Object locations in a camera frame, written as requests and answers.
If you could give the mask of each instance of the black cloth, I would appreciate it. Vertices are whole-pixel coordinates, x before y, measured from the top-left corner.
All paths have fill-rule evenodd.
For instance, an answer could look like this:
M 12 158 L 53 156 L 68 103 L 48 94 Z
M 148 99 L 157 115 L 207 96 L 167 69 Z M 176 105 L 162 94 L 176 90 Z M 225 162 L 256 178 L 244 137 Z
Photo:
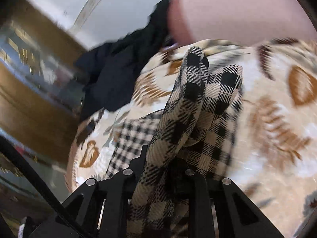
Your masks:
M 145 28 L 86 52 L 75 62 L 90 76 L 81 120 L 101 108 L 113 112 L 131 101 L 137 77 L 168 35 L 168 6 L 169 0 L 162 0 Z

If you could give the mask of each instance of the pink pillow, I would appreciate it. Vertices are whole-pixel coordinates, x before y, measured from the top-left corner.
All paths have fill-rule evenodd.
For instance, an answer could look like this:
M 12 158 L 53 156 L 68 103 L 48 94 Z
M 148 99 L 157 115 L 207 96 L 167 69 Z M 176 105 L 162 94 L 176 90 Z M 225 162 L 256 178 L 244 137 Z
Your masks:
M 229 39 L 250 46 L 273 37 L 317 40 L 297 0 L 171 0 L 170 33 L 181 45 Z

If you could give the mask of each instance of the black cable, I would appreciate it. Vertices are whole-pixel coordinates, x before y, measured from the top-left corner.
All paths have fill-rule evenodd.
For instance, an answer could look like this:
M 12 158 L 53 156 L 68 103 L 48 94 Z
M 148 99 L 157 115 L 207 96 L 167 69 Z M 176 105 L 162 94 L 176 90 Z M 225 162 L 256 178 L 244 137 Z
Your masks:
M 14 147 L 4 138 L 0 136 L 0 152 L 14 164 L 26 179 L 34 186 L 34 188 L 43 196 L 48 204 L 55 210 L 60 218 L 69 227 L 83 238 L 93 238 L 86 232 L 67 212 L 67 210 L 57 200 L 51 190 L 47 187 L 46 183 L 39 177 L 29 163 L 18 153 Z

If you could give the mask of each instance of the gingham fabric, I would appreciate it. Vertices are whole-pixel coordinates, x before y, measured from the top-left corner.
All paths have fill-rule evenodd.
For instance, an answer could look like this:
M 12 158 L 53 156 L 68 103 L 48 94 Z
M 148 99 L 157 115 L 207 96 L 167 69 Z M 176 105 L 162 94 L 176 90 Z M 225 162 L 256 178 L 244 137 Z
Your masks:
M 208 71 L 237 61 L 245 50 L 244 47 L 228 40 L 206 39 L 188 46 L 162 49 L 153 56 L 137 79 L 133 98 L 129 104 L 116 112 L 102 110 L 100 121 L 98 120 L 100 112 L 96 112 L 79 126 L 71 146 L 65 175 L 66 184 L 71 192 L 88 178 L 104 180 L 109 177 L 106 171 L 110 161 L 112 166 L 116 161 L 115 158 L 111 160 L 111 157 L 124 122 L 137 120 L 165 108 L 183 57 L 192 46 L 200 47 L 207 56 Z M 91 122 L 95 123 L 93 130 L 89 128 L 91 124 L 88 123 Z
M 171 237 L 172 218 L 181 211 L 186 214 L 186 203 L 165 190 L 167 167 L 177 154 L 205 176 L 215 176 L 217 162 L 228 160 L 221 158 L 221 150 L 231 149 L 232 135 L 224 130 L 234 120 L 226 121 L 223 114 L 241 86 L 242 67 L 229 65 L 209 73 L 208 66 L 199 47 L 188 50 L 132 196 L 127 237 Z
M 130 161 L 140 156 L 142 145 L 150 143 L 162 113 L 163 110 L 160 110 L 140 119 L 124 122 L 106 172 L 106 179 L 128 168 Z

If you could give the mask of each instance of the black and white checkered cloth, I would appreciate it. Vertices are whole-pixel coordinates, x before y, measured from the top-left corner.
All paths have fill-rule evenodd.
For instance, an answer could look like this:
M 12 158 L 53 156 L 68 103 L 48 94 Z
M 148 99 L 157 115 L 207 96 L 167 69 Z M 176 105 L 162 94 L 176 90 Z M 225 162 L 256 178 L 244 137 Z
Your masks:
M 165 190 L 167 168 L 175 156 L 185 158 L 191 169 L 215 179 L 221 175 L 219 166 L 228 164 L 235 112 L 241 109 L 241 96 L 237 94 L 242 67 L 229 65 L 209 73 L 208 66 L 199 47 L 188 50 L 132 196 L 127 237 L 171 237 L 171 229 L 178 233 L 181 230 L 177 223 L 188 212 L 188 204 L 175 201 Z
M 142 145 L 148 145 L 161 119 L 163 110 L 137 120 L 127 120 L 111 157 L 105 179 L 129 167 L 130 161 L 141 154 Z

